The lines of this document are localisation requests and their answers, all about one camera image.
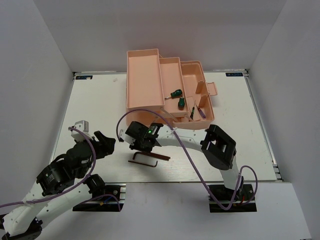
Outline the small brown hex key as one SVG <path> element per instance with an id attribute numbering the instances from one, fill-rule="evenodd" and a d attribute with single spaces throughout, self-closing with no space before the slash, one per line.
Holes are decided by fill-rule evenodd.
<path id="1" fill-rule="evenodd" d="M 133 161 L 133 160 L 128 160 L 129 163 L 132 164 L 138 164 L 138 165 L 142 165 L 142 166 L 147 166 L 147 167 L 151 167 L 151 168 L 155 168 L 158 165 L 158 161 L 156 161 L 154 164 L 149 164 L 149 163 L 144 163 L 144 162 L 138 162 L 138 161 Z"/>

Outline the large brown hex key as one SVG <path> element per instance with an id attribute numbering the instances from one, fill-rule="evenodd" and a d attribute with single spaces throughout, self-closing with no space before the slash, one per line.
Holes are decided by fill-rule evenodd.
<path id="1" fill-rule="evenodd" d="M 137 151 L 133 154 L 132 160 L 134 160 L 136 158 L 137 155 L 143 155 L 143 156 L 147 156 L 147 157 L 152 157 L 158 160 L 163 160 L 163 161 L 169 161 L 171 158 L 169 156 L 165 156 L 162 154 L 157 154 L 157 153 L 153 153 L 153 152 L 142 152 L 142 151 Z"/>

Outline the pink plastic toolbox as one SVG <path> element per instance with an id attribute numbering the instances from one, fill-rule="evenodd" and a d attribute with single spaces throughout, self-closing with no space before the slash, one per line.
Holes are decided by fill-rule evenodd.
<path id="1" fill-rule="evenodd" d="M 179 110 L 180 97 L 165 100 L 181 89 L 185 107 Z M 173 127 L 187 130 L 207 129 L 214 121 L 211 97 L 218 94 L 214 82 L 207 83 L 200 61 L 181 61 L 162 57 L 157 48 L 127 52 L 126 124 L 133 121 L 146 126 L 168 121 Z M 194 105 L 194 118 L 190 114 Z M 203 119 L 197 106 L 205 113 Z"/>

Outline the green stubby flathead screwdriver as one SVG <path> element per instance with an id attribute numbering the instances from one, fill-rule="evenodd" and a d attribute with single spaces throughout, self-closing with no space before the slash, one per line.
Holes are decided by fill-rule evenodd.
<path id="1" fill-rule="evenodd" d="M 185 98 L 180 97 L 177 105 L 179 110 L 183 110 L 185 107 Z"/>

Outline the black green precision screwdriver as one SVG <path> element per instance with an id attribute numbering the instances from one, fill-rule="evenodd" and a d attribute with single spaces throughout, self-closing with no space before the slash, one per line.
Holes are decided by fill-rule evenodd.
<path id="1" fill-rule="evenodd" d="M 194 113 L 195 113 L 195 106 L 196 106 L 196 101 L 194 100 L 193 101 L 193 107 L 191 109 L 191 112 L 190 112 L 190 119 L 193 121 L 194 120 Z"/>

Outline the green stubby phillips screwdriver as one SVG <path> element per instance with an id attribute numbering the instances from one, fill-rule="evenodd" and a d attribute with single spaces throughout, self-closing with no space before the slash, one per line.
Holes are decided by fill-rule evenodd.
<path id="1" fill-rule="evenodd" d="M 179 98 L 183 94 L 181 89 L 177 89 L 174 92 L 171 92 L 169 96 L 165 97 L 165 100 Z"/>

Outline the blue handled precision screwdriver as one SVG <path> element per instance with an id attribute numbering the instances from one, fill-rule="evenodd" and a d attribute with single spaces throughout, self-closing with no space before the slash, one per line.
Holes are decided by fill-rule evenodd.
<path id="1" fill-rule="evenodd" d="M 198 110 L 199 115 L 200 115 L 203 119 L 206 119 L 206 115 L 205 115 L 205 113 L 202 111 L 202 109 L 201 109 L 199 106 L 196 106 L 196 107 L 197 107 L 197 110 Z"/>

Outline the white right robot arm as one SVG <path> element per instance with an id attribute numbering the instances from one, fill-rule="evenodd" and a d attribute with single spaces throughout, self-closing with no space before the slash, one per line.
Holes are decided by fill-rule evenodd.
<path id="1" fill-rule="evenodd" d="M 162 123 L 152 123 L 149 127 L 133 121 L 127 129 L 122 129 L 120 138 L 129 148 L 150 153 L 153 147 L 179 147 L 179 137 L 184 147 L 204 154 L 208 163 L 218 169 L 223 179 L 223 194 L 236 200 L 244 193 L 238 181 L 239 168 L 234 163 L 236 142 L 219 126 L 211 124 L 207 129 L 192 130 L 175 128 L 171 130 Z"/>

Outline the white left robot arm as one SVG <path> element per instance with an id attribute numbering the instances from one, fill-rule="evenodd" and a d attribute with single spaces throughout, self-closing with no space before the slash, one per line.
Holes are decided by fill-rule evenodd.
<path id="1" fill-rule="evenodd" d="M 2 239 L 34 240 L 47 224 L 74 206 L 112 197 L 103 179 L 92 172 L 98 159 L 113 154 L 116 140 L 100 131 L 91 137 L 74 127 L 71 135 L 75 145 L 46 166 L 23 200 L 0 216 Z"/>

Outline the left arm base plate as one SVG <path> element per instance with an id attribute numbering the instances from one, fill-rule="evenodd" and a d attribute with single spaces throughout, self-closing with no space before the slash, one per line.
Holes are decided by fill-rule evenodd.
<path id="1" fill-rule="evenodd" d="M 92 199 L 74 206 L 72 211 L 118 213 L 122 210 L 126 198 L 125 183 L 106 183 L 102 193 L 94 194 Z"/>

